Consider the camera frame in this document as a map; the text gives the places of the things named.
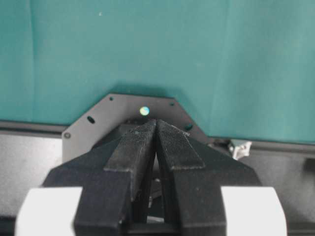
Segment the metal bracket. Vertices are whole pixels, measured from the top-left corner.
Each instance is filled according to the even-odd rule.
[[[184,130],[201,143],[209,142],[209,137],[174,98],[111,93],[63,132],[63,162],[88,152],[122,123],[153,118]]]
[[[235,160],[239,160],[242,157],[250,155],[252,142],[246,140],[236,140],[232,139],[228,145],[232,157]]]

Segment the green curtain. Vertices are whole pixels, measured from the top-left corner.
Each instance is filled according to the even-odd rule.
[[[0,0],[0,119],[175,97],[211,136],[314,142],[314,0]]]

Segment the screw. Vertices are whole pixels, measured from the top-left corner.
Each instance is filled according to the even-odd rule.
[[[69,138],[71,137],[71,134],[70,134],[70,133],[65,133],[63,136],[64,136],[66,139],[69,139]]]

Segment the white block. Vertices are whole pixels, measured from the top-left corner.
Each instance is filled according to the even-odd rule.
[[[16,236],[75,236],[73,221],[82,187],[31,189],[20,209]]]
[[[272,187],[221,187],[227,236],[287,236],[286,221]]]

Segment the teal backdrop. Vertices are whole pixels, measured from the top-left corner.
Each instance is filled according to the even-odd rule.
[[[315,141],[315,0],[0,0],[0,119],[175,97],[211,136]]]

